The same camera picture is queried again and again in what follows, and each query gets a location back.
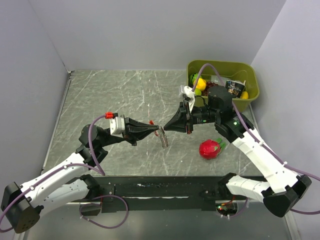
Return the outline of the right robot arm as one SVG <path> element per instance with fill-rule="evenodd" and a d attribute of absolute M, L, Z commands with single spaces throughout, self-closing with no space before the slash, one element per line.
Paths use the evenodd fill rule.
<path fill-rule="evenodd" d="M 284 217 L 304 196 L 311 179 L 290 170 L 277 160 L 253 124 L 236 109 L 232 95 L 224 86 L 208 90 L 208 102 L 196 107 L 195 92 L 189 86 L 180 88 L 182 101 L 165 131 L 191 134 L 194 125 L 213 123 L 216 131 L 233 144 L 255 165 L 264 177 L 257 181 L 228 173 L 218 183 L 218 193 L 223 199 L 243 196 L 259 201 L 275 216 Z"/>

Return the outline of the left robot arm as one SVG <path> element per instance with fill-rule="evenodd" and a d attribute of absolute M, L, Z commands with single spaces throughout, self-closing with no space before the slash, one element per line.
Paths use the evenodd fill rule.
<path fill-rule="evenodd" d="M 1 219 L 7 219 L 17 234 L 33 227 L 44 214 L 75 200 L 95 200 L 99 184 L 87 171 L 105 176 L 101 162 L 108 152 L 104 147 L 137 142 L 160 131 L 155 124 L 142 123 L 129 117 L 107 112 L 86 125 L 81 132 L 81 143 L 63 162 L 40 176 L 4 189 L 0 208 Z"/>

